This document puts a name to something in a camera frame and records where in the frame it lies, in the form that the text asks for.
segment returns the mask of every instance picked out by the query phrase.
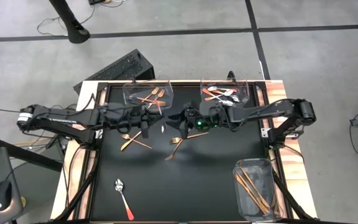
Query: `black tabletop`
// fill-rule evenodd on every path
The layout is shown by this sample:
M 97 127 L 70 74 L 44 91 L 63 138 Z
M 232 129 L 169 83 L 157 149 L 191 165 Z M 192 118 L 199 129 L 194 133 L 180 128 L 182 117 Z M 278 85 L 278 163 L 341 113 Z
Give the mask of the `black tabletop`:
M 198 86 L 174 87 L 173 91 L 173 106 L 166 115 L 181 111 L 188 100 L 201 100 Z M 112 88 L 108 100 L 122 102 L 122 90 Z M 255 106 L 253 94 L 247 106 Z M 133 142 L 120 151 L 126 140 L 115 130 L 103 133 L 91 221 L 128 221 L 122 198 L 114 190 L 116 178 L 124 183 L 134 221 L 244 221 L 237 207 L 232 170 L 240 159 L 266 156 L 258 122 L 249 122 L 236 133 L 216 128 L 188 139 L 170 161 L 164 160 L 175 148 L 169 139 L 180 134 L 171 127 L 162 134 L 161 124 L 150 128 L 148 139 L 137 138 L 153 149 Z M 137 132 L 133 128 L 130 135 Z

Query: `desk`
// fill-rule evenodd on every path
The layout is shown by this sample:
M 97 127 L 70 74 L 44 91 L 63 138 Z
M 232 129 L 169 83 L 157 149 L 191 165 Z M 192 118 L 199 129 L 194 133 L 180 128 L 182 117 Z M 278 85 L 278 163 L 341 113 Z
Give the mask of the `desk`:
M 269 102 L 273 102 L 282 98 L 286 98 L 286 93 L 284 89 L 284 84 L 282 81 L 258 81 L 258 80 L 249 80 L 250 82 L 264 82 L 267 92 L 267 97 Z M 110 81 L 109 83 L 129 83 L 130 81 Z M 199 80 L 171 80 L 172 83 L 174 82 L 199 82 Z M 99 82 L 98 81 L 85 81 L 83 82 L 83 86 L 81 89 L 80 97 L 78 100 L 77 110 L 83 109 L 87 102 L 89 101 L 91 94 L 94 94 L 96 96 L 98 92 Z M 103 104 L 104 99 L 106 96 L 106 89 L 102 89 L 100 91 L 100 97 L 98 98 L 98 103 Z M 264 99 L 261 97 L 259 98 L 259 103 L 262 105 L 264 103 Z M 88 108 L 92 108 L 94 105 L 93 102 L 91 102 L 88 106 Z M 273 125 L 279 126 L 281 123 L 285 121 L 286 118 L 275 118 L 273 119 Z M 269 124 L 267 121 L 264 121 L 264 127 L 268 127 Z M 298 145 L 298 141 L 296 140 L 287 140 L 286 145 L 300 151 L 300 147 Z M 78 148 L 78 144 L 75 141 L 70 141 L 68 143 L 67 152 L 65 156 L 65 162 L 64 162 L 64 169 L 66 169 L 66 173 L 68 173 L 70 161 L 73 159 L 74 152 Z M 283 170 L 286 177 L 286 183 L 288 190 L 291 192 L 291 194 L 294 196 L 296 201 L 303 207 L 306 213 L 311 215 L 312 217 L 316 217 L 316 210 L 314 208 L 313 198 L 311 196 L 310 187 L 308 183 L 308 178 L 305 171 L 305 166 L 303 164 L 302 158 L 297 156 L 296 154 L 292 153 L 288 149 L 281 149 L 280 156 L 282 158 L 283 162 Z M 85 150 L 80 149 L 74 158 L 72 169 L 71 169 L 71 178 L 70 183 L 68 185 L 70 186 L 69 189 L 69 199 L 72 199 L 73 196 L 76 194 L 79 184 L 80 184 L 80 178 L 81 173 L 83 169 L 86 169 L 88 172 L 91 169 L 91 166 L 93 165 L 93 157 L 94 153 L 91 152 L 89 155 L 89 162 L 88 166 L 84 166 L 85 161 Z M 277 195 L 278 195 L 278 201 L 280 203 L 280 206 L 283 208 L 282 213 L 284 217 L 287 215 L 285 213 L 285 204 L 282 197 L 281 192 L 277 189 Z M 80 204 L 80 209 L 78 213 L 78 218 L 85 218 L 87 216 L 86 208 L 89 203 L 89 197 L 90 197 L 90 190 L 89 188 L 86 190 L 82 202 Z M 61 214 L 61 212 L 65 208 L 65 199 L 66 199 L 66 189 L 65 189 L 65 183 L 64 183 L 64 176 L 63 173 L 61 173 L 60 181 L 57 189 L 57 193 L 55 196 L 55 202 L 53 205 L 53 210 L 51 214 L 51 218 L 55 218 Z

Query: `black stand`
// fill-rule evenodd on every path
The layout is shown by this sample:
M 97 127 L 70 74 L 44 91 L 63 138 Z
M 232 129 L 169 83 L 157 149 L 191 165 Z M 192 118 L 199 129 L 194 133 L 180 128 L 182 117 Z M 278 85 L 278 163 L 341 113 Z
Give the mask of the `black stand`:
M 22 149 L 21 147 L 14 146 L 2 140 L 0 140 L 0 147 L 5 147 L 8 151 L 9 156 L 15 157 L 16 159 L 21 159 L 28 163 L 37 166 L 42 166 L 44 168 L 51 169 L 57 172 L 62 171 L 61 162 L 57 162 L 45 156 L 38 155 L 35 152 L 30 152 L 28 150 Z
M 73 44 L 80 44 L 89 39 L 90 33 L 78 22 L 66 0 L 49 0 L 57 14 L 65 23 L 68 40 Z

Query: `spoon handle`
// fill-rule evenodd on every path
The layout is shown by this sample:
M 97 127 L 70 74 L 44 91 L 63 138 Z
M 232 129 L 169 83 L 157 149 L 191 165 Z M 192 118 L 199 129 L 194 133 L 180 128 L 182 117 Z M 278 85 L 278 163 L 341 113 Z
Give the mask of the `spoon handle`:
M 135 218 L 134 214 L 132 214 L 132 212 L 131 212 L 131 210 L 130 210 L 130 208 L 128 206 L 127 200 L 125 200 L 124 194 L 122 192 L 120 192 L 120 193 L 121 193 L 122 199 L 124 201 L 125 209 L 127 210 L 128 219 L 130 221 L 132 221 Z

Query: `clear plastic container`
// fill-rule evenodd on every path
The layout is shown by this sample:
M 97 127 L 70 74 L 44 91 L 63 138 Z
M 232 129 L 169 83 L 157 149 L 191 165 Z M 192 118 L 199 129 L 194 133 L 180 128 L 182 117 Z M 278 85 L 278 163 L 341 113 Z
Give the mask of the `clear plastic container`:
M 201 99 L 221 101 L 226 106 L 244 106 L 249 100 L 249 87 L 246 80 L 234 78 L 201 79 Z
M 250 222 L 275 221 L 281 219 L 280 207 L 275 195 L 275 187 L 272 173 L 272 163 L 268 159 L 244 159 L 237 161 L 233 169 L 234 185 L 236 187 L 237 205 L 242 217 Z M 239 174 L 247 185 L 237 181 Z
M 150 112 L 157 112 L 158 106 L 153 100 L 159 102 L 161 110 L 172 106 L 173 90 L 171 83 L 166 80 L 137 81 L 123 86 L 125 104 L 146 103 Z

